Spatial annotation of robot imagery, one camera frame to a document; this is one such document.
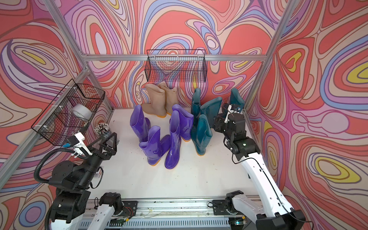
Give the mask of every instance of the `purple rain boot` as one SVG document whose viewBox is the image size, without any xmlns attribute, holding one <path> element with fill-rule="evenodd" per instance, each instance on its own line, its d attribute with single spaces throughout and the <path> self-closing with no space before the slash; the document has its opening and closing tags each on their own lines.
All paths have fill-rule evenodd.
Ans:
<svg viewBox="0 0 368 230">
<path fill-rule="evenodd" d="M 151 122 L 147 117 L 144 117 L 141 105 L 137 105 L 132 115 L 130 116 L 130 127 L 137 135 L 139 142 L 147 141 L 148 130 L 151 127 Z"/>
<path fill-rule="evenodd" d="M 170 149 L 170 135 L 166 135 L 160 140 L 160 127 L 152 126 L 148 131 L 148 141 L 139 143 L 139 147 L 147 156 L 148 163 L 155 166 Z"/>
<path fill-rule="evenodd" d="M 180 118 L 179 112 L 174 110 L 170 119 L 170 151 L 165 159 L 165 167 L 173 169 L 179 162 L 180 153 Z"/>
<path fill-rule="evenodd" d="M 173 105 L 173 111 L 174 110 L 179 112 L 180 136 L 185 142 L 188 142 L 191 138 L 190 131 L 193 127 L 194 115 L 183 109 L 183 107 L 178 104 Z"/>
</svg>

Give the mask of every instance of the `teal rain boot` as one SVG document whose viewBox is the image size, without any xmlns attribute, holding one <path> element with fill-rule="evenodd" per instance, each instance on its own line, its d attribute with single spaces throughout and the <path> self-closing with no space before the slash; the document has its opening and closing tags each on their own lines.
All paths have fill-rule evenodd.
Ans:
<svg viewBox="0 0 368 230">
<path fill-rule="evenodd" d="M 219 113 L 221 103 L 222 97 L 217 97 L 201 106 L 201 114 L 206 115 L 210 127 L 212 127 L 214 120 Z"/>
<path fill-rule="evenodd" d="M 192 97 L 192 107 L 190 109 L 190 113 L 194 115 L 193 125 L 196 126 L 198 124 L 198 116 L 200 113 L 201 107 L 201 89 L 196 88 L 194 90 L 194 94 Z"/>
<path fill-rule="evenodd" d="M 206 153 L 206 147 L 212 138 L 212 131 L 208 124 L 206 115 L 201 114 L 198 119 L 198 125 L 192 128 L 192 140 L 197 154 L 203 156 Z"/>
<path fill-rule="evenodd" d="M 240 110 L 243 110 L 244 105 L 245 105 L 245 101 L 240 96 L 238 89 L 236 89 L 236 88 L 231 89 L 230 103 L 229 104 L 239 105 L 240 106 Z"/>
</svg>

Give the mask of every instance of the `black mount plate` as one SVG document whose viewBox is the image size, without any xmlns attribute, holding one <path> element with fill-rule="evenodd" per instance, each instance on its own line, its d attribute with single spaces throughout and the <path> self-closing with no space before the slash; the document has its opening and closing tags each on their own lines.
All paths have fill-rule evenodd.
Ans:
<svg viewBox="0 0 368 230">
<path fill-rule="evenodd" d="M 229 208 L 227 207 L 225 200 L 213 200 L 212 205 L 215 216 L 230 215 L 230 213 L 227 212 Z M 243 213 L 237 212 L 236 215 L 243 215 Z"/>
<path fill-rule="evenodd" d="M 123 201 L 124 207 L 123 212 L 119 216 L 129 217 L 135 216 L 137 212 L 138 201 Z"/>
</svg>

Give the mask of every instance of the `rain boot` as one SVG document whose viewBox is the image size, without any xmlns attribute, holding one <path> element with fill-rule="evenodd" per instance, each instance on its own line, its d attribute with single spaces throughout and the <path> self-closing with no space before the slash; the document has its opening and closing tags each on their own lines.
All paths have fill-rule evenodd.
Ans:
<svg viewBox="0 0 368 230">
<path fill-rule="evenodd" d="M 173 89 L 170 89 L 166 82 L 161 82 L 157 85 L 161 89 L 165 90 L 165 96 L 166 96 L 166 113 L 171 115 L 173 113 L 173 105 L 179 104 L 178 100 L 178 89 L 174 87 Z"/>
<path fill-rule="evenodd" d="M 187 112 L 183 107 L 180 105 L 173 105 L 173 111 L 179 112 L 179 119 L 180 119 L 180 136 L 183 138 L 184 141 L 190 141 L 190 131 L 193 127 L 193 114 Z"/>
<path fill-rule="evenodd" d="M 198 124 L 198 116 L 199 116 L 199 113 L 201 112 L 200 107 L 201 107 L 201 89 L 196 88 L 194 90 L 194 94 L 192 97 L 192 107 L 190 109 L 190 113 L 194 115 L 194 121 L 193 121 L 194 126 Z"/>
<path fill-rule="evenodd" d="M 208 124 L 207 117 L 201 114 L 198 119 L 197 127 L 192 128 L 192 140 L 199 156 L 203 156 L 206 153 L 206 147 L 211 138 L 212 131 Z"/>
<path fill-rule="evenodd" d="M 166 116 L 165 90 L 160 89 L 154 84 L 146 84 L 146 89 L 151 103 L 143 103 L 143 111 L 147 114 L 154 114 L 158 117 L 164 118 Z"/>
<path fill-rule="evenodd" d="M 151 127 L 151 122 L 147 117 L 144 117 L 141 105 L 134 108 L 130 116 L 130 127 L 137 135 L 139 142 L 148 140 L 148 130 Z"/>
<path fill-rule="evenodd" d="M 206 115 L 210 127 L 212 127 L 214 120 L 219 113 L 221 103 L 222 97 L 217 97 L 201 106 L 201 114 Z"/>
<path fill-rule="evenodd" d="M 180 144 L 180 117 L 179 112 L 174 110 L 170 119 L 170 150 L 165 160 L 165 167 L 167 169 L 173 169 L 178 164 Z"/>
<path fill-rule="evenodd" d="M 245 101 L 240 96 L 238 89 L 236 89 L 236 88 L 231 89 L 230 103 L 229 104 L 239 105 L 240 110 L 243 110 L 244 105 L 245 105 Z"/>
<path fill-rule="evenodd" d="M 148 131 L 148 141 L 139 143 L 150 165 L 155 166 L 170 149 L 170 135 L 160 140 L 160 127 L 152 126 Z"/>
</svg>

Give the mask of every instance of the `white floor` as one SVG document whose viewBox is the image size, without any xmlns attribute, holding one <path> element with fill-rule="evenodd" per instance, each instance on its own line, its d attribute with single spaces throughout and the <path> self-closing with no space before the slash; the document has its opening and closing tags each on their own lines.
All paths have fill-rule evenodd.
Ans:
<svg viewBox="0 0 368 230">
<path fill-rule="evenodd" d="M 204 156 L 197 155 L 192 141 L 182 141 L 180 160 L 174 169 L 165 168 L 166 154 L 156 166 L 149 165 L 129 125 L 132 112 L 132 109 L 116 109 L 112 115 L 109 126 L 120 142 L 116 155 L 101 164 L 102 182 L 98 188 L 89 189 L 90 199 L 101 197 L 105 192 L 118 192 L 123 199 L 215 197 L 235 190 L 246 195 L 258 194 L 245 169 L 231 161 L 231 152 L 223 144 L 224 135 L 213 129 Z M 170 115 L 165 118 L 145 116 L 152 126 L 161 127 L 161 137 L 169 134 Z M 98 181 L 99 178 L 93 179 L 93 185 Z"/>
</svg>

